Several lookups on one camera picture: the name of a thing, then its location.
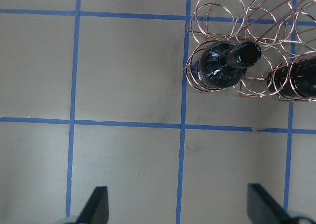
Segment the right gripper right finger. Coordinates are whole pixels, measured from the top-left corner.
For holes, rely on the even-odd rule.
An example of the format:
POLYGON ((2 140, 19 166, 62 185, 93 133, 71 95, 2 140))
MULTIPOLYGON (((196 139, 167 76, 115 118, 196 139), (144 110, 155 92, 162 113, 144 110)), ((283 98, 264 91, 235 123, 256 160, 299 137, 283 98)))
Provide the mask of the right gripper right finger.
POLYGON ((259 183, 247 185, 247 215, 252 224, 291 224, 286 210, 259 183))

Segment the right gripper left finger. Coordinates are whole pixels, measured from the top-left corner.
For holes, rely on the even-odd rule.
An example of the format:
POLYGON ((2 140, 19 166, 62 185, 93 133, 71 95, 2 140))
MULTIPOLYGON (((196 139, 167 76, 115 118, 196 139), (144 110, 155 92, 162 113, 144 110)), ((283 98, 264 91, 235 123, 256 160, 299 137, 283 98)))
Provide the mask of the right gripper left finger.
POLYGON ((98 186, 76 219, 76 224, 107 224, 109 221, 108 189, 98 186))

